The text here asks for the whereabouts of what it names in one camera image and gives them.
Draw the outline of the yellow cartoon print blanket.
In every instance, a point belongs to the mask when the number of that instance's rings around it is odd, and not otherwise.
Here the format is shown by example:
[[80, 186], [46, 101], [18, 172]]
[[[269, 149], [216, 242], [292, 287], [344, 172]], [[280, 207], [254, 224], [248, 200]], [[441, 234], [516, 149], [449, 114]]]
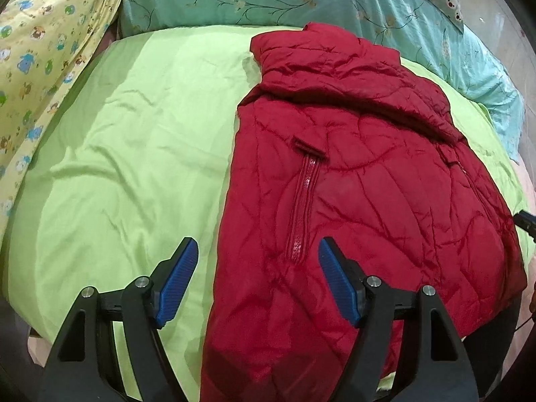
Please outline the yellow cartoon print blanket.
[[32, 156], [122, 0], [10, 0], [1, 12], [1, 225]]

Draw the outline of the light green bed sheet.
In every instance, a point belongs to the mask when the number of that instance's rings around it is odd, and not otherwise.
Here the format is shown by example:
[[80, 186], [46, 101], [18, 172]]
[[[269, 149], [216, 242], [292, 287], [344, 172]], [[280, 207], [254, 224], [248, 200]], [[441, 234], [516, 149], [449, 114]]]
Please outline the light green bed sheet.
[[[192, 238], [199, 250], [194, 275], [175, 318], [158, 334], [187, 399], [203, 401], [203, 347], [237, 109], [262, 80], [251, 42], [302, 29], [143, 33], [113, 43], [85, 69], [32, 157], [3, 243], [9, 301], [42, 338], [54, 344], [83, 288], [123, 289]], [[513, 219], [525, 198], [489, 115], [400, 58], [443, 91], [455, 127]]]

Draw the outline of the teal floral quilt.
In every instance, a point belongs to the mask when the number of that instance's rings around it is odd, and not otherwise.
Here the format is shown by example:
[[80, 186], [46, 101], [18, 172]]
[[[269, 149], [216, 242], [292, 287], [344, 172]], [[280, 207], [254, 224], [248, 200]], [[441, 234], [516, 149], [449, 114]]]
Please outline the teal floral quilt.
[[429, 0], [123, 0], [125, 36], [179, 26], [342, 27], [396, 49], [473, 102], [484, 105], [507, 154], [516, 158], [524, 101], [506, 68], [464, 23], [460, 32]]

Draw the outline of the red quilted puffer jacket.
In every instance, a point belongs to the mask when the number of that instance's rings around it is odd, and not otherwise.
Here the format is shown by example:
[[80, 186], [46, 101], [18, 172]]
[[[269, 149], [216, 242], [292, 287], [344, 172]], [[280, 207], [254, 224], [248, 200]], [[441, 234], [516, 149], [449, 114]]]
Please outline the red quilted puffer jacket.
[[222, 214], [203, 401], [326, 401], [357, 331], [318, 259], [333, 238], [394, 288], [433, 286], [466, 337], [527, 279], [512, 214], [431, 80], [308, 24], [251, 42]]

